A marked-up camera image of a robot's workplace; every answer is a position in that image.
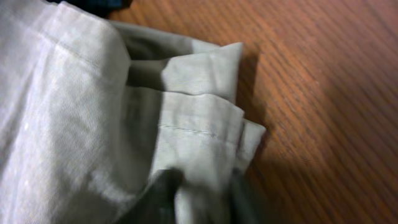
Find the khaki green shorts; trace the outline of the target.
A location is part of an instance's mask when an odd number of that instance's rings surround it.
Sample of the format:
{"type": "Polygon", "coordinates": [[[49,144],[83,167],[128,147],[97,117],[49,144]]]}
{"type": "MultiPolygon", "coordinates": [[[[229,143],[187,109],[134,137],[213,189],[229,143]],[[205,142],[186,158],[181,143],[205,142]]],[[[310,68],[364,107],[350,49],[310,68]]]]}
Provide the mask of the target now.
{"type": "Polygon", "coordinates": [[[1,222],[112,223],[178,168],[178,223],[229,223],[264,127],[236,105],[243,46],[1,2],[1,222]]]}

